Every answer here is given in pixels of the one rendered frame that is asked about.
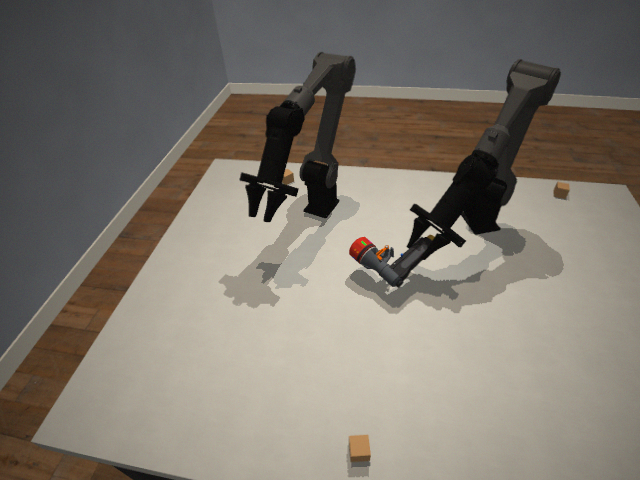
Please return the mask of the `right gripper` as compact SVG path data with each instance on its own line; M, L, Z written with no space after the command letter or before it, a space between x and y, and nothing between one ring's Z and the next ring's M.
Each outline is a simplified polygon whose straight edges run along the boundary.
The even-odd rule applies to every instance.
M279 206L287 199L286 194L297 197L299 188L282 184L285 169L286 164L262 158L257 177L241 172L240 181L249 183L249 185L245 187L249 202L249 217L256 217L266 188L273 191L268 190L267 192L268 197L264 222L271 222ZM274 185L275 188L259 183Z

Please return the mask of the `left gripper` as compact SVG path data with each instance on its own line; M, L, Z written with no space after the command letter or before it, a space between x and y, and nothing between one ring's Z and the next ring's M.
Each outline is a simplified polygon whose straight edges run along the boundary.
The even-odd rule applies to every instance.
M439 202L436 204L436 206L433 208L430 214L426 210L423 211L423 209L421 209L421 207L415 203L410 208L410 211L412 211L419 217L415 218L414 220L413 231L412 231L410 240L406 246L407 248L410 248L421 237L421 235L430 227L430 225L441 233L441 234L438 234L438 233L436 234L430 246L426 249L426 251L420 257L422 260L426 260L432 253L442 248L443 246L451 243L451 241L455 243L455 245L458 247L462 247L463 244L466 242L465 239L459 236L456 232L454 233L454 231L451 229L453 224L456 222L456 220L459 218L459 216L462 213L459 212L457 209L453 208L452 206L450 206L443 199L439 200ZM431 222L429 222L427 218L428 219L430 218L429 221L433 222L435 225L440 227L442 231L439 228L437 228L435 225L433 225Z

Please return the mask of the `small tan cube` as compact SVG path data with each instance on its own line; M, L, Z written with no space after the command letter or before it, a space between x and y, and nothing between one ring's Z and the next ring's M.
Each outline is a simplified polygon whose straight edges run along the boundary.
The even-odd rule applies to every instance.
M566 199L569 191L570 191L569 184L557 182L554 188L554 197Z
M371 452L368 435L349 436L351 462L370 461Z
M294 174L289 169L286 169L283 176L282 183L284 183L285 185L288 185L292 182L294 182Z

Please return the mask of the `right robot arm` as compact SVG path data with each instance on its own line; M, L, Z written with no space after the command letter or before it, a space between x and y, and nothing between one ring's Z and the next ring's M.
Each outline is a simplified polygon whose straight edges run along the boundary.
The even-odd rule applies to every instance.
M336 184L339 163L332 149L345 93L351 91L355 72L352 56L319 52L303 86L296 86L286 101L266 117L267 140L262 157L287 164L293 138L302 129L304 116L315 102L314 95L322 87L326 90L315 148L305 155L299 172L308 192L308 205L303 211L322 218L327 218L340 201Z

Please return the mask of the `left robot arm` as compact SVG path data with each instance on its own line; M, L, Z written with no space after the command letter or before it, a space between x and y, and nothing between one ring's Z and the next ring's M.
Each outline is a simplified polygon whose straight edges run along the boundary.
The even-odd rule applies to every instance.
M486 128L472 154L461 162L453 185L441 198L462 212L474 234L500 230L496 223L499 211L511 199L517 183L512 164L536 110L549 103L560 75L559 68L521 59L512 65L508 96L495 124Z

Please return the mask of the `grey hose nozzle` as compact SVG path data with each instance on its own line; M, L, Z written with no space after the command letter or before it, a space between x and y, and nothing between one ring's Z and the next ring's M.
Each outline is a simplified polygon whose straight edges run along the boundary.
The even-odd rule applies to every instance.
M366 269L373 269L392 287L400 287L421 261L422 254L426 251L433 235L419 238L405 253L401 253L395 262L389 265L387 262L394 257L394 248L388 245L381 250L366 237L360 237L353 242L349 254Z

